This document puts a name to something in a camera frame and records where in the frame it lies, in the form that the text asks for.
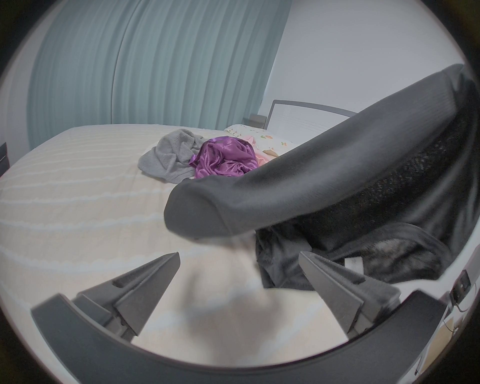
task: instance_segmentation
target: black garment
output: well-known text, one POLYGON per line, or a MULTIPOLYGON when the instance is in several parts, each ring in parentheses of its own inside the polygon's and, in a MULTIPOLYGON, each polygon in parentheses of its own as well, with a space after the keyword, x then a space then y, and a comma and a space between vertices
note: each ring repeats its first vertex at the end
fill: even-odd
POLYGON ((297 250, 342 263, 335 252, 359 239, 368 239, 353 254, 365 274, 436 279, 480 214, 479 100, 467 69, 450 66, 241 178, 182 182, 165 208, 167 228, 187 237, 257 230, 265 286, 268 275, 271 286, 308 289, 298 282, 297 250), (411 238, 405 225, 418 227, 411 238), (372 235, 385 226, 389 238, 372 235))

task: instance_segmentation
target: teal curtain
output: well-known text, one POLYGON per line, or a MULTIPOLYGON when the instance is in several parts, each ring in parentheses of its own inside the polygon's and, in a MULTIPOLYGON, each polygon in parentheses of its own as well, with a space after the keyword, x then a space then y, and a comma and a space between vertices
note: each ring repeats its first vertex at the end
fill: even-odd
POLYGON ((225 129, 257 113, 291 0, 68 0, 30 81, 30 146, 74 126, 225 129))

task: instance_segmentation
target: mattress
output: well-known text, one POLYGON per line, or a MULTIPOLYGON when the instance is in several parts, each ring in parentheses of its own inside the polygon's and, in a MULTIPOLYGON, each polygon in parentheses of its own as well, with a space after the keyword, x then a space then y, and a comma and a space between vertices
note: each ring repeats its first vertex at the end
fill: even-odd
MULTIPOLYGON (((138 158, 179 127, 72 128, 0 179, 0 299, 27 346, 64 383, 75 380, 49 350, 30 309, 163 254, 181 266, 133 344, 181 361, 261 366, 346 342, 315 292, 263 289, 254 233, 190 241, 170 233, 163 209, 174 184, 143 174, 138 158)), ((226 132, 191 129, 205 138, 226 132)), ((208 225, 199 218, 198 225, 208 225)))

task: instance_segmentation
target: white headboard panel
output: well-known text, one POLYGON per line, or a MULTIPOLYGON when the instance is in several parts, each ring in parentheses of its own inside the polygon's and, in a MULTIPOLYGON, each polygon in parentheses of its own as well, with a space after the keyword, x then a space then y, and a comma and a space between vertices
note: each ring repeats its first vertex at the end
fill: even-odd
POLYGON ((274 100, 265 129, 302 144, 353 115, 355 112, 320 104, 274 100))

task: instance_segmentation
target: pillow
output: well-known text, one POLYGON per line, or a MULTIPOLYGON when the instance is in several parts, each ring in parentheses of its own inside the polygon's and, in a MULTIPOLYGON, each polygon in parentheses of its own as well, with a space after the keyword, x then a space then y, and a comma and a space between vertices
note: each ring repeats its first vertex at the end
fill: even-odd
POLYGON ((293 144, 291 141, 279 137, 276 133, 249 127, 248 125, 231 125, 225 131, 234 137, 248 141, 254 149, 274 157, 283 155, 298 146, 298 144, 293 144))

